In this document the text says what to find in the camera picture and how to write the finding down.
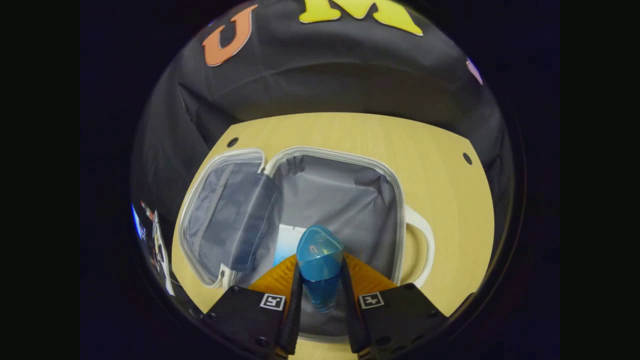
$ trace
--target blue bottle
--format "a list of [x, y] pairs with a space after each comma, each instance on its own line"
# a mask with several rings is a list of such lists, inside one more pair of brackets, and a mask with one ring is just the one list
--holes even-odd
[[344, 245], [329, 229], [310, 226], [300, 238], [296, 258], [305, 289], [314, 309], [320, 312], [335, 308]]

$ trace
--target orange letter u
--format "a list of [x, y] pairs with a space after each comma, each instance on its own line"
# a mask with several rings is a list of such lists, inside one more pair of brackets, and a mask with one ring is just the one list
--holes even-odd
[[224, 25], [212, 32], [202, 42], [204, 60], [208, 66], [218, 66], [242, 49], [251, 35], [251, 11], [257, 7], [258, 5], [249, 6], [231, 18], [231, 21], [236, 24], [236, 37], [231, 41], [231, 44], [224, 48], [220, 46], [220, 32], [225, 28]]

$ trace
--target bag handle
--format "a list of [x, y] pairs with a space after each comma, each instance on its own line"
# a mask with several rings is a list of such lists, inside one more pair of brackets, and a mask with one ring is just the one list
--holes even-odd
[[431, 226], [423, 218], [418, 214], [414, 209], [409, 206], [404, 206], [404, 219], [407, 224], [413, 225], [418, 228], [423, 234], [424, 238], [427, 240], [427, 261], [424, 263], [424, 268], [422, 272], [414, 281], [410, 281], [414, 283], [418, 288], [420, 288], [424, 282], [427, 280], [429, 273], [431, 272], [431, 268], [433, 268], [433, 259], [435, 258], [436, 253], [436, 243], [433, 238], [433, 231], [431, 230]]

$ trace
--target light wood surface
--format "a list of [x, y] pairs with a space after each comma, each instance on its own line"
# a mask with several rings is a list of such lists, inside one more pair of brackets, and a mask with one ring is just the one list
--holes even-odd
[[[435, 260], [420, 290], [447, 316], [477, 290], [493, 245], [493, 206], [482, 165], [467, 139], [438, 127], [383, 115], [306, 113], [271, 117], [230, 127], [195, 178], [211, 158], [231, 150], [227, 143], [235, 137], [239, 141], [231, 149], [258, 147], [264, 151], [266, 162], [294, 146], [344, 151], [382, 161], [400, 179], [405, 203], [427, 219], [433, 230]], [[463, 158], [465, 152], [471, 165]], [[206, 288], [196, 278], [178, 246], [177, 229], [173, 235], [173, 272], [193, 302], [208, 311], [224, 290]], [[402, 282], [415, 279], [425, 260], [424, 237], [409, 225]], [[348, 344], [305, 340], [298, 341], [295, 355], [304, 359], [346, 356], [353, 357]]]

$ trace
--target zipper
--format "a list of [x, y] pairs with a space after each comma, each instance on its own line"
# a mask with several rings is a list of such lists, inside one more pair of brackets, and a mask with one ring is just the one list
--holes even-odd
[[218, 272], [218, 278], [214, 280], [209, 274], [199, 266], [199, 262], [196, 256], [189, 250], [189, 248], [184, 243], [186, 241], [186, 214], [191, 214], [191, 208], [193, 207], [193, 199], [202, 191], [204, 187], [205, 180], [207, 179], [209, 173], [220, 166], [229, 164], [229, 163], [247, 163], [252, 162], [250, 160], [257, 160], [258, 156], [260, 156], [260, 167], [259, 169], [264, 169], [265, 156], [264, 152], [256, 147], [248, 147], [245, 149], [233, 150], [224, 152], [217, 156], [214, 156], [202, 169], [198, 180], [192, 187], [191, 191], [187, 193], [184, 200], [184, 206], [182, 207], [182, 211], [180, 212], [179, 219], [179, 228], [178, 228], [178, 245], [182, 250], [185, 258], [187, 258], [187, 263], [193, 270], [193, 273], [196, 275], [200, 282], [210, 288], [219, 288], [221, 284], [230, 284], [235, 279], [235, 274], [230, 269], [226, 269], [226, 267], [221, 267]]
[[319, 149], [317, 147], [298, 146], [290, 147], [288, 149], [280, 151], [278, 154], [273, 156], [273, 158], [267, 163], [265, 167], [262, 168], [260, 172], [266, 174], [269, 177], [273, 177], [276, 169], [283, 162], [285, 162], [288, 158], [298, 155], [309, 155], [315, 156], [317, 158], [360, 165], [372, 168], [373, 170], [376, 170], [387, 177], [391, 185], [394, 187], [397, 202], [396, 256], [398, 256], [398, 258], [396, 258], [394, 261], [394, 269], [391, 278], [393, 282], [399, 284], [402, 276], [402, 260], [404, 259], [404, 238], [406, 234], [406, 225], [403, 221], [404, 192], [402, 186], [400, 185], [400, 181], [398, 180], [393, 170], [388, 168], [384, 163], [372, 158], [368, 158], [366, 156], [349, 154], [347, 152]]

